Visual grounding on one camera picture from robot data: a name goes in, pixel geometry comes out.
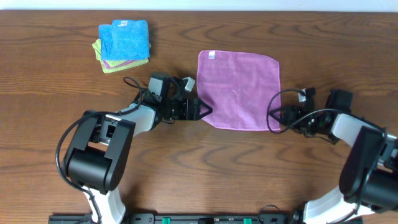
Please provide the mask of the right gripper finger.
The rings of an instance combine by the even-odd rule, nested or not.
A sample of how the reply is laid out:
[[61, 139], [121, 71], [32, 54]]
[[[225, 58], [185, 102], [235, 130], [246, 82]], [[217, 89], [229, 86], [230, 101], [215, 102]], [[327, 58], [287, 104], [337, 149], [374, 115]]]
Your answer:
[[305, 89], [305, 101], [304, 101], [304, 108], [305, 109], [314, 109], [315, 102], [313, 97], [316, 94], [315, 88], [306, 88]]
[[279, 107], [279, 108], [275, 108], [275, 109], [271, 109], [268, 112], [268, 115], [273, 118], [274, 120], [276, 120], [279, 124], [283, 124], [283, 108]]

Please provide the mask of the purple microfiber cloth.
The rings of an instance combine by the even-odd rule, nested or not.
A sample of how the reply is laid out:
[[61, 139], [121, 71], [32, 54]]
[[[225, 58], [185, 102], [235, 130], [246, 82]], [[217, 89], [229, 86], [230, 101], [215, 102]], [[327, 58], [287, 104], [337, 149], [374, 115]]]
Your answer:
[[280, 92], [280, 63], [267, 55], [202, 50], [198, 55], [197, 93], [213, 108], [203, 118], [219, 129], [278, 131], [266, 118], [271, 98]]

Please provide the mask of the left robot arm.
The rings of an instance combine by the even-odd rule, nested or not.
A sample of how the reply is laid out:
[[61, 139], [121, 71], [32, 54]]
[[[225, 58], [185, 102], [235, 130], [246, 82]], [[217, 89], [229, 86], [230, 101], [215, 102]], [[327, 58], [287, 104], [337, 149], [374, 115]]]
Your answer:
[[198, 98], [133, 101], [118, 112], [87, 110], [69, 128], [75, 133], [57, 168], [89, 201], [92, 223], [122, 223], [126, 206], [118, 185], [124, 174], [133, 137], [163, 120], [197, 121], [212, 107]]

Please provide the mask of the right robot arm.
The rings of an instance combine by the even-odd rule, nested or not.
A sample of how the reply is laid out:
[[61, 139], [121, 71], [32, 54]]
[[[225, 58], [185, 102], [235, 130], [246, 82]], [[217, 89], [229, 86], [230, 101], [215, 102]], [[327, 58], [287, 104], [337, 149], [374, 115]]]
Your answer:
[[361, 223], [362, 217], [397, 211], [397, 136], [351, 112], [353, 94], [331, 90], [325, 107], [315, 109], [314, 88], [296, 90], [299, 105], [267, 108], [266, 118], [306, 138], [335, 145], [345, 142], [351, 151], [339, 184], [319, 199], [307, 201], [287, 223]]

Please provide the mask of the purple folded cloth in stack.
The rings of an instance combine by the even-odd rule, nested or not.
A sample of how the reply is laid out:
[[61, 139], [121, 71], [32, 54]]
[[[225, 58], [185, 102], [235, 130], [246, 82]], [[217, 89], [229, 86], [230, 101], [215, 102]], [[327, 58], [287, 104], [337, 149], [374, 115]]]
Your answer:
[[102, 60], [107, 69], [123, 67], [125, 65], [137, 62], [137, 60]]

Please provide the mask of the blue folded cloth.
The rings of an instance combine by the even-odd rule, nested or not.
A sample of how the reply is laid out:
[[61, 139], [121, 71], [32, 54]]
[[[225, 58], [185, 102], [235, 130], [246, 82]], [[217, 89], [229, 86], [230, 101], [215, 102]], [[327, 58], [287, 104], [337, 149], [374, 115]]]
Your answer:
[[150, 57], [149, 27], [145, 20], [114, 20], [98, 27], [103, 60], [142, 60]]

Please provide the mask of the bottom green folded cloth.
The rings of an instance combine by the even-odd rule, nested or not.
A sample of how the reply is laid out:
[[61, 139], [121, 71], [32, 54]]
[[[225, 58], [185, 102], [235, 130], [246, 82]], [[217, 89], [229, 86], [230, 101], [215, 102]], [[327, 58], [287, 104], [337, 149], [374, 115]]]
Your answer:
[[123, 67], [118, 67], [118, 68], [111, 68], [111, 69], [107, 69], [107, 68], [104, 66], [104, 63], [102, 62], [102, 60], [99, 60], [99, 62], [100, 62], [100, 64], [101, 64], [101, 67], [102, 67], [102, 70], [103, 70], [104, 73], [113, 73], [113, 72], [119, 72], [119, 71], [121, 71], [121, 70], [127, 70], [127, 69], [129, 69], [129, 68], [133, 68], [133, 67], [137, 67], [137, 66], [146, 64], [146, 63], [149, 62], [149, 59], [146, 58], [146, 59], [142, 59], [142, 60], [137, 60], [137, 62], [134, 62], [134, 63], [132, 63], [132, 64], [125, 65], [125, 66], [123, 66]]

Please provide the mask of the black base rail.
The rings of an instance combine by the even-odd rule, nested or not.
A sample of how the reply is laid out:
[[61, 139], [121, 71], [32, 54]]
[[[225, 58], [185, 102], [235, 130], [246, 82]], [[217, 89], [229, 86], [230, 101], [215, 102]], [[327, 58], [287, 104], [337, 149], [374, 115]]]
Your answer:
[[[151, 213], [135, 213], [123, 218], [123, 224], [285, 224], [289, 216], [284, 213], [263, 213], [255, 215], [154, 215]], [[92, 223], [87, 215], [51, 215], [48, 224]], [[362, 218], [345, 222], [363, 224]]]

